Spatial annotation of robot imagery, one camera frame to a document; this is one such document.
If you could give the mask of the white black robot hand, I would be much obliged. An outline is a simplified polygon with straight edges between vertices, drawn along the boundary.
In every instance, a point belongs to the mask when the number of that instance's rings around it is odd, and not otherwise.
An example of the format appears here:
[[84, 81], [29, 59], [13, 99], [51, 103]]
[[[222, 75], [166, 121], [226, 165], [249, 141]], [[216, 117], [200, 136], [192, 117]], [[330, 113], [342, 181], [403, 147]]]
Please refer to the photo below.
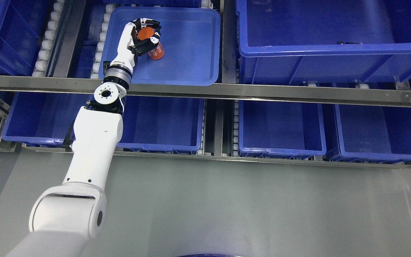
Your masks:
[[159, 21], [148, 18], [137, 18], [127, 23], [121, 33], [121, 37], [117, 46], [117, 56], [110, 62], [109, 67], [120, 66], [133, 71], [133, 68], [137, 64], [137, 57], [140, 57], [137, 53], [136, 47], [138, 46], [138, 33], [142, 28], [152, 27], [160, 28]]

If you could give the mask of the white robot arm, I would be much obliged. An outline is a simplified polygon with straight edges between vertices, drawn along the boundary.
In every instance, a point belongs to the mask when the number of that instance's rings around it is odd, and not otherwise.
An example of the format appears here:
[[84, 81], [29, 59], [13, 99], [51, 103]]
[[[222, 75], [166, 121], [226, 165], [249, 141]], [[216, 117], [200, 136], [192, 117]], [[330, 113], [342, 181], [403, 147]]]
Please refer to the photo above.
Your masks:
[[32, 207], [29, 234], [8, 257], [80, 257], [98, 236], [106, 216], [105, 185], [123, 133], [124, 98], [135, 62], [113, 60], [93, 102], [73, 125], [73, 157], [61, 185], [41, 194]]

